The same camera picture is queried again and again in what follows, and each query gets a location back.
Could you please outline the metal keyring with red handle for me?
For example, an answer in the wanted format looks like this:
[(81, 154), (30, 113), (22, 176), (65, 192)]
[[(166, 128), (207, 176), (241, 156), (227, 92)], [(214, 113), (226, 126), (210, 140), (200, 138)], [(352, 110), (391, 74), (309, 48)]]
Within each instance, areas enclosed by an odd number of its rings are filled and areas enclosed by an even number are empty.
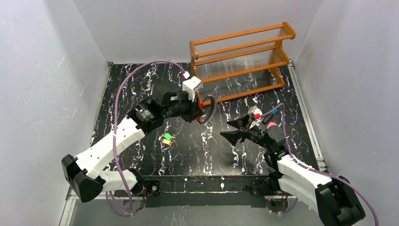
[(197, 118), (197, 122), (201, 125), (207, 124), (212, 120), (212, 118), (215, 114), (215, 111), (216, 111), (216, 107), (218, 105), (217, 99), (214, 96), (212, 96), (212, 95), (206, 96), (204, 101), (208, 101), (208, 100), (210, 101), (210, 109), (209, 109), (208, 113), (206, 114), (205, 119), (202, 120), (201, 117)]

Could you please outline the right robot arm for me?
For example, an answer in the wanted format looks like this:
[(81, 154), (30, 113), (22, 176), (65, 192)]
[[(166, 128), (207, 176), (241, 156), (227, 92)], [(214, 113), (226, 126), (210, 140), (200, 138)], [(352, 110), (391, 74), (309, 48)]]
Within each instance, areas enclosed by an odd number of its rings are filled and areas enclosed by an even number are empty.
[(352, 226), (365, 218), (366, 213), (355, 192), (342, 176), (337, 179), (323, 175), (289, 155), (283, 128), (271, 121), (260, 121), (260, 114), (245, 114), (228, 122), (235, 131), (220, 135), (232, 145), (245, 140), (266, 149), (264, 159), (274, 169), (269, 175), (275, 190), (292, 194), (314, 210), (326, 226)]

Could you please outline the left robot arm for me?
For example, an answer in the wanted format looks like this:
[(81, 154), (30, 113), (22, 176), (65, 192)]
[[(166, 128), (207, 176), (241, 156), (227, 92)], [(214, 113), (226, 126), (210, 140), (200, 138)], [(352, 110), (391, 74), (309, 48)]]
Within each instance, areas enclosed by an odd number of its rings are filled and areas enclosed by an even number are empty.
[(76, 156), (66, 155), (61, 164), (64, 177), (82, 202), (89, 202), (103, 192), (126, 190), (128, 195), (143, 183), (135, 169), (105, 171), (112, 160), (132, 144), (163, 125), (165, 119), (181, 117), (192, 122), (201, 117), (199, 92), (166, 92), (161, 101), (149, 97), (133, 107), (114, 125), (113, 131)]

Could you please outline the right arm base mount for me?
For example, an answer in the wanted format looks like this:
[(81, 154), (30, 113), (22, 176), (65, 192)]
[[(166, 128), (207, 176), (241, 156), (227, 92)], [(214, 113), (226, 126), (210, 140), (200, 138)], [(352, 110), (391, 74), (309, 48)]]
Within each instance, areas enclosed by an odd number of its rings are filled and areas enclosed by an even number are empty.
[(265, 198), (266, 208), (273, 213), (284, 212), (288, 209), (288, 194), (283, 191), (271, 189), (269, 186), (255, 184), (244, 186), (242, 191), (249, 192), (255, 197)]

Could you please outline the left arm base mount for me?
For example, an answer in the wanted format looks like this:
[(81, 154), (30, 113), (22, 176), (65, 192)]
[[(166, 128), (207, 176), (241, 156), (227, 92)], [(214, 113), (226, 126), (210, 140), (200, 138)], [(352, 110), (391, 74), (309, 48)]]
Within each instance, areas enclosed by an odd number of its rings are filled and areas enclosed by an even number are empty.
[(160, 195), (160, 181), (141, 180), (130, 191), (134, 196), (157, 197)]

